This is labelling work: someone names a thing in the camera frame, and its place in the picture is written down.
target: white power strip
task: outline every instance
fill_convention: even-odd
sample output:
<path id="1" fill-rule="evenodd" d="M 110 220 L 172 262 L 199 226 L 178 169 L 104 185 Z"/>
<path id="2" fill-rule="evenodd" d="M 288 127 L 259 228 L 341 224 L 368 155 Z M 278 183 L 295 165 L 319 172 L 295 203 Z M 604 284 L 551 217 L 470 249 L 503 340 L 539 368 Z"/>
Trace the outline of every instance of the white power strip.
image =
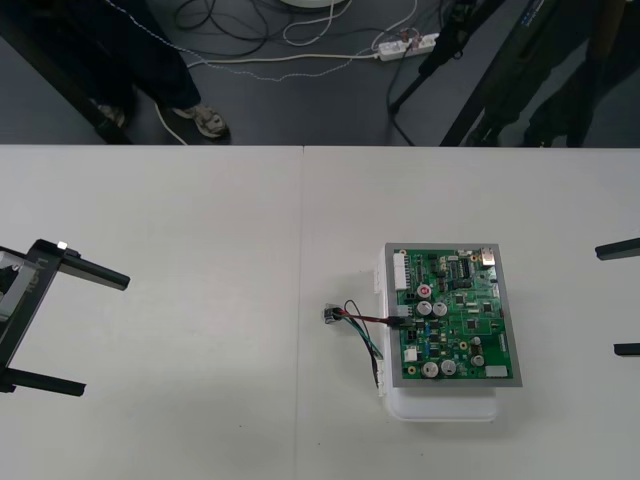
<path id="1" fill-rule="evenodd" d="M 436 39 L 438 38 L 438 36 L 438 33 L 425 35 L 424 37 L 422 37 L 416 48 L 413 47 L 412 40 L 409 40 L 408 42 L 397 40 L 395 42 L 381 43 L 380 45 L 378 45 L 378 56 L 383 62 L 389 62 L 391 60 L 398 60 L 403 56 L 405 56 L 406 58 L 414 57 L 416 55 L 425 55 L 433 51 L 436 46 Z"/>

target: small connector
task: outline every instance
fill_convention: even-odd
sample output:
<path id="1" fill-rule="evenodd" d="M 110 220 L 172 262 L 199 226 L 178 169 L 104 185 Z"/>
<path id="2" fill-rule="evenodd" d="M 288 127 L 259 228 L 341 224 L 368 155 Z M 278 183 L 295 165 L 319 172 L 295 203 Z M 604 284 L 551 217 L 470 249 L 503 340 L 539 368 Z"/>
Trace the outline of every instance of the small connector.
<path id="1" fill-rule="evenodd" d="M 322 320 L 327 325 L 331 323 L 336 323 L 342 320 L 342 307 L 340 305 L 333 305 L 331 303 L 327 303 L 322 310 Z"/>

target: capacitor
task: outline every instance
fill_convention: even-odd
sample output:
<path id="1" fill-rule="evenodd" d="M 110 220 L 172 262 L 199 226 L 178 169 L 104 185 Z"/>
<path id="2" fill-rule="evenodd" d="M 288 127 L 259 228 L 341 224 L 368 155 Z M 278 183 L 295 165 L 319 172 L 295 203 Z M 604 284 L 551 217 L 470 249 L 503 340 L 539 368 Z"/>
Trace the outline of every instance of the capacitor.
<path id="1" fill-rule="evenodd" d="M 418 290 L 416 293 L 420 298 L 429 298 L 431 297 L 431 287 L 423 283 L 418 287 Z"/>
<path id="2" fill-rule="evenodd" d="M 482 367 L 484 365 L 484 357 L 482 355 L 476 355 L 471 358 L 471 365 L 474 367 Z"/>
<path id="3" fill-rule="evenodd" d="M 440 370 L 447 376 L 451 376 L 456 373 L 456 362 L 453 360 L 445 360 L 440 364 Z"/>
<path id="4" fill-rule="evenodd" d="M 436 302 L 433 304 L 433 314 L 436 317 L 444 317 L 448 311 L 449 308 L 442 302 Z"/>
<path id="5" fill-rule="evenodd" d="M 423 317 L 426 317 L 427 315 L 431 315 L 431 312 L 433 311 L 433 307 L 429 302 L 420 302 L 416 307 L 416 310 L 420 315 L 422 315 Z"/>
<path id="6" fill-rule="evenodd" d="M 438 365 L 434 362 L 427 362 L 422 366 L 422 375 L 427 378 L 435 378 L 440 373 Z"/>

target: green circuit board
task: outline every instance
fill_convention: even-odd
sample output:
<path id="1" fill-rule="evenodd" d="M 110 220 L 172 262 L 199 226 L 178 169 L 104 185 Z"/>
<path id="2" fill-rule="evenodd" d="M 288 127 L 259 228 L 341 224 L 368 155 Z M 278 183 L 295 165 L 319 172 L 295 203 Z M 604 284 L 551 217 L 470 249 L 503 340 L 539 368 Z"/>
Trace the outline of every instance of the green circuit board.
<path id="1" fill-rule="evenodd" d="M 513 378 L 493 251 L 395 253 L 406 279 L 406 289 L 396 291 L 398 315 L 407 318 L 400 327 L 403 378 Z"/>

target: shoe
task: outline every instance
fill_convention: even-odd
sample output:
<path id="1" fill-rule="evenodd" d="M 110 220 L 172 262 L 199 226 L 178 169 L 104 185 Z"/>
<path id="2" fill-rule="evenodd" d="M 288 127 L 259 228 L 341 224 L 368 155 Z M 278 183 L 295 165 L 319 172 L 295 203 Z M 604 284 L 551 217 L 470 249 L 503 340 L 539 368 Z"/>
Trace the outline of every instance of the shoe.
<path id="1" fill-rule="evenodd" d="M 229 127 L 212 107 L 200 104 L 185 110 L 174 108 L 173 112 L 182 118 L 190 118 L 196 122 L 198 130 L 205 137 L 220 138 L 229 133 Z"/>
<path id="2" fill-rule="evenodd" d="M 118 128 L 122 128 L 127 121 L 127 116 L 124 113 L 124 108 L 120 107 L 112 107 L 111 105 L 98 105 L 96 102 L 93 102 L 98 110 L 115 123 Z"/>

